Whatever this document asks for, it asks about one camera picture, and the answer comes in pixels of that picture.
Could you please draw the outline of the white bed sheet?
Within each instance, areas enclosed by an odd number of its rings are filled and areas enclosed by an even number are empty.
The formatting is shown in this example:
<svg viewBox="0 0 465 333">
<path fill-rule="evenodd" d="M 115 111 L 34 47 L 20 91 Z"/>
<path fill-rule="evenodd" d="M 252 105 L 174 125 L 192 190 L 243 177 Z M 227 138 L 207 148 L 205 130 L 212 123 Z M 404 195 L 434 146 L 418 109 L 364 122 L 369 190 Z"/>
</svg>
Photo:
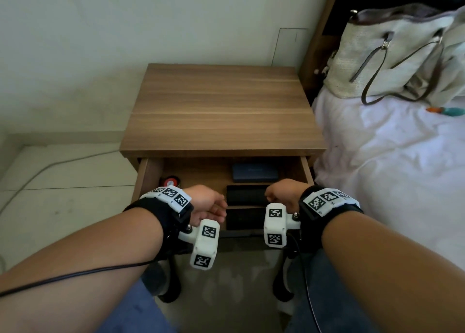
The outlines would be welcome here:
<svg viewBox="0 0 465 333">
<path fill-rule="evenodd" d="M 326 87 L 312 108 L 328 145 L 316 183 L 465 271 L 465 115 L 394 98 L 364 106 Z"/>
</svg>

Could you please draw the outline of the person's left leg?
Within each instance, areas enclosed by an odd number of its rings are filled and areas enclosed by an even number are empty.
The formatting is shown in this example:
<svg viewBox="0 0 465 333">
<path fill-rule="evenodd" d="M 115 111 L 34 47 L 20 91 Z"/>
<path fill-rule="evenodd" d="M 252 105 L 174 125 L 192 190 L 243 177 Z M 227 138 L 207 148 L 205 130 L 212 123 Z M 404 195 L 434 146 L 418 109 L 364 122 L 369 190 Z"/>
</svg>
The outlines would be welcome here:
<svg viewBox="0 0 465 333">
<path fill-rule="evenodd" d="M 177 333 L 154 299 L 168 293 L 171 274 L 168 260 L 149 265 L 95 333 Z"/>
</svg>

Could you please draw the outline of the person's right forearm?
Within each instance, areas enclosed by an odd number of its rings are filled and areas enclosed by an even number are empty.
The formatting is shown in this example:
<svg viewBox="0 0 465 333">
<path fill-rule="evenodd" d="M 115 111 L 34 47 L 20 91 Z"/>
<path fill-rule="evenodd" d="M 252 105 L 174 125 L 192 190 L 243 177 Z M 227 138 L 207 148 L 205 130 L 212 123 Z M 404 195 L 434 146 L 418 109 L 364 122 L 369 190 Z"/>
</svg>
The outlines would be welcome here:
<svg viewBox="0 0 465 333">
<path fill-rule="evenodd" d="M 336 216 L 323 249 L 384 333 L 465 333 L 465 271 L 358 212 Z"/>
</svg>

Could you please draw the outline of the orange and teal small object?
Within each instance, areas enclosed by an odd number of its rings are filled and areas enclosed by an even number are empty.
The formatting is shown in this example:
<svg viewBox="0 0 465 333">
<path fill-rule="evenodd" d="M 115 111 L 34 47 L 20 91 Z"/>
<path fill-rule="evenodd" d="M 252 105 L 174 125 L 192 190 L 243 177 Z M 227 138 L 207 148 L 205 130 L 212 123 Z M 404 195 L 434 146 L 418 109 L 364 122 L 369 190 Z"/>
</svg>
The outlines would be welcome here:
<svg viewBox="0 0 465 333">
<path fill-rule="evenodd" d="M 465 115 L 465 109 L 459 107 L 429 107 L 426 108 L 426 111 L 449 117 L 460 117 Z"/>
</svg>

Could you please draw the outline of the black rolled pouch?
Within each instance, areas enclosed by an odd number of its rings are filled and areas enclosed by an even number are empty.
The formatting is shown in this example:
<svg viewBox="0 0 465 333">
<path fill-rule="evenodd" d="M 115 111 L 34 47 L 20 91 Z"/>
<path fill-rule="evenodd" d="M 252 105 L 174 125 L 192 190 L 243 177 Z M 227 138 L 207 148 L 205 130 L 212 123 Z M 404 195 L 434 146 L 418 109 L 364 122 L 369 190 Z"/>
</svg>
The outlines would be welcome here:
<svg viewBox="0 0 465 333">
<path fill-rule="evenodd" d="M 263 230 L 265 212 L 265 207 L 227 209 L 225 228 L 229 231 Z"/>
<path fill-rule="evenodd" d="M 266 207 L 269 202 L 265 191 L 269 185 L 228 185 L 226 187 L 226 201 L 232 206 Z"/>
</svg>

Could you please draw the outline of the wooden headboard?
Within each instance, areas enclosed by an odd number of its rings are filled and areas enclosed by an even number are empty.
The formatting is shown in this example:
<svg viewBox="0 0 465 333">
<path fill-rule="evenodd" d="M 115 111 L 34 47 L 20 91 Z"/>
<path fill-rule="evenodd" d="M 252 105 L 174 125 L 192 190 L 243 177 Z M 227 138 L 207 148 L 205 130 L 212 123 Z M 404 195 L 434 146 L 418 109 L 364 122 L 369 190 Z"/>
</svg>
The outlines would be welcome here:
<svg viewBox="0 0 465 333">
<path fill-rule="evenodd" d="M 322 87 L 323 76 L 321 71 L 331 52 L 336 49 L 340 42 L 340 36 L 323 35 L 335 1 L 326 0 L 298 72 L 300 83 L 310 105 Z"/>
</svg>

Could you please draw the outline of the wooden drawer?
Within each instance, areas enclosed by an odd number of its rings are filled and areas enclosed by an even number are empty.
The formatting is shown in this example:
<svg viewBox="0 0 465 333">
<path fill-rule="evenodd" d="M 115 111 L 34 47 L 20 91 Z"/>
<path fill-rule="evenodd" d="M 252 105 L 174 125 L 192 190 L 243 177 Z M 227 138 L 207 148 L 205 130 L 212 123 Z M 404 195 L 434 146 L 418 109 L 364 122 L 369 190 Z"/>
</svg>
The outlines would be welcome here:
<svg viewBox="0 0 465 333">
<path fill-rule="evenodd" d="M 143 158 L 140 162 L 132 202 L 157 188 L 168 176 L 180 178 L 180 186 L 203 184 L 226 195 L 226 188 L 235 184 L 232 166 L 235 163 L 270 163 L 278 169 L 279 179 L 292 178 L 313 184 L 307 157 L 219 157 L 219 158 Z"/>
</svg>

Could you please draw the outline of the black wristband with white markers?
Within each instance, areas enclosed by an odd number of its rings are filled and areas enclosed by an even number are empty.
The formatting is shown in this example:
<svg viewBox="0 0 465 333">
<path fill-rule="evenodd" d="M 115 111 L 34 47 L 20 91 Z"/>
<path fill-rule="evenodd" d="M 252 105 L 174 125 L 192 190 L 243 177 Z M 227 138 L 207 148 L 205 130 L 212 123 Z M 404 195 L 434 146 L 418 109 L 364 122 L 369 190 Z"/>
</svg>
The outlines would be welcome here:
<svg viewBox="0 0 465 333">
<path fill-rule="evenodd" d="M 303 253 L 322 248 L 322 234 L 328 223 L 346 212 L 364 213 L 357 200 L 339 189 L 313 185 L 299 199 L 300 243 Z"/>
<path fill-rule="evenodd" d="M 192 198 L 175 186 L 158 187 L 132 202 L 124 211 L 143 208 L 155 216 L 163 229 L 163 242 L 154 260 L 165 260 L 174 254 L 178 235 L 187 229 L 194 207 Z"/>
</svg>

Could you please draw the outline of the dark blue flat case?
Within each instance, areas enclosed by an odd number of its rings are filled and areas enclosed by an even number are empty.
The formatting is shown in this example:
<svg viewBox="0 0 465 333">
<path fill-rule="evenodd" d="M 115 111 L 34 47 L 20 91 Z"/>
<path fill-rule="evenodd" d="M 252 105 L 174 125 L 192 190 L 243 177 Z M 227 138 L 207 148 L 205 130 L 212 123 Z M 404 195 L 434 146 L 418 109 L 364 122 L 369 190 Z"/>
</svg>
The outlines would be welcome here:
<svg viewBox="0 0 465 333">
<path fill-rule="evenodd" d="M 269 163 L 236 163 L 232 165 L 232 179 L 235 183 L 276 182 L 279 171 Z"/>
</svg>

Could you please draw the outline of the person's right hand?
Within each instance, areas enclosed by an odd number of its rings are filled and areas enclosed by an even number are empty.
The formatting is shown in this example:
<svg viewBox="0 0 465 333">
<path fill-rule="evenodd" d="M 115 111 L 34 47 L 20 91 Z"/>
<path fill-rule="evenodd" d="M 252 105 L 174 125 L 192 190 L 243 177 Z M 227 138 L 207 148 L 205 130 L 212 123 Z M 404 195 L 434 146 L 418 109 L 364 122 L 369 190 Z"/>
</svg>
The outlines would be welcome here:
<svg viewBox="0 0 465 333">
<path fill-rule="evenodd" d="M 313 184 L 303 183 L 290 178 L 282 179 L 272 185 L 288 185 L 288 213 L 299 213 L 299 200 L 305 190 Z"/>
</svg>

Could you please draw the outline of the person's right leg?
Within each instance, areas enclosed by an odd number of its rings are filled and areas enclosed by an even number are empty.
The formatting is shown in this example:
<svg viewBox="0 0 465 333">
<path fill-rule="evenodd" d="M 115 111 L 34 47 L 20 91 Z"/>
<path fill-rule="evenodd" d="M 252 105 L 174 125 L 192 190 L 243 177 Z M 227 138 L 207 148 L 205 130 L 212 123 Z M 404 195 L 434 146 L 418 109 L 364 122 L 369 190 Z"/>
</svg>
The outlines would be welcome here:
<svg viewBox="0 0 465 333">
<path fill-rule="evenodd" d="M 346 289 L 325 252 L 286 260 L 287 286 L 294 294 L 294 311 L 284 333 L 380 333 Z"/>
</svg>

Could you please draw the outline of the beige woven handbag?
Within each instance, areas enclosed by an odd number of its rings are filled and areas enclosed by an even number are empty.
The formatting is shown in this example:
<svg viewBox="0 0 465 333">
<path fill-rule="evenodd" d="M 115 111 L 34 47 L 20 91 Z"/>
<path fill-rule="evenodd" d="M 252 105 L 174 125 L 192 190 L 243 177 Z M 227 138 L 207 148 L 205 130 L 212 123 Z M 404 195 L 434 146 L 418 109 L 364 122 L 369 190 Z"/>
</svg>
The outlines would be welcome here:
<svg viewBox="0 0 465 333">
<path fill-rule="evenodd" d="M 443 107 L 465 95 L 465 5 L 354 12 L 324 72 L 324 87 L 340 99 L 370 106 L 391 96 Z"/>
</svg>

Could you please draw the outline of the person's left hand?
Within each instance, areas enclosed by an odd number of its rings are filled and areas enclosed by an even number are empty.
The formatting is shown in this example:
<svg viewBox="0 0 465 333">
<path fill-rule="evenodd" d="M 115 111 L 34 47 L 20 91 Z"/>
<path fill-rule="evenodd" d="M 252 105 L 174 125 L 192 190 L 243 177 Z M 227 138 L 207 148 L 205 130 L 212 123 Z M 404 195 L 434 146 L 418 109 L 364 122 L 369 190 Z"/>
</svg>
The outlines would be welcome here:
<svg viewBox="0 0 465 333">
<path fill-rule="evenodd" d="M 190 225 L 192 226 L 200 225 L 199 215 L 201 211 L 207 210 L 215 200 L 224 198 L 224 195 L 205 185 L 194 185 L 184 188 L 183 191 L 191 197 L 191 204 L 194 207 L 190 217 Z"/>
</svg>

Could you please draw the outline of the wooden nightstand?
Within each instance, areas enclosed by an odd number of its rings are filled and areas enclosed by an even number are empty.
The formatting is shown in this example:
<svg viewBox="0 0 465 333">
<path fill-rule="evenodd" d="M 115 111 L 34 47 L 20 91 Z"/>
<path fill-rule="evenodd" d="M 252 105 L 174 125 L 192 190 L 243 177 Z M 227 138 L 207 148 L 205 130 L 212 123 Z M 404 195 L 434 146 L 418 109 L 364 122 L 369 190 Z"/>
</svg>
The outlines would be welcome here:
<svg viewBox="0 0 465 333">
<path fill-rule="evenodd" d="M 120 152 L 143 158 L 307 157 L 327 149 L 292 67 L 149 64 Z"/>
</svg>

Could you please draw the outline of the person's leg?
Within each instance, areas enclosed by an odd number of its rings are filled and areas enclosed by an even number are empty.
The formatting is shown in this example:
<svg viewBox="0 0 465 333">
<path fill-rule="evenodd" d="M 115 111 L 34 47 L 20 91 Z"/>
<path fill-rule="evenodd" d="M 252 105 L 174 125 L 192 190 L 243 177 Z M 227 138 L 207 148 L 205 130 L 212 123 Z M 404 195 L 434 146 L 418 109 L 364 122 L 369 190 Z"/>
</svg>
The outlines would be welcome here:
<svg viewBox="0 0 465 333">
<path fill-rule="evenodd" d="M 287 286 L 294 294 L 294 311 L 284 333 L 380 333 L 346 289 L 325 252 L 286 260 Z"/>
<path fill-rule="evenodd" d="M 168 260 L 149 265 L 95 333 L 177 333 L 154 299 L 168 293 L 171 274 Z"/>
</svg>

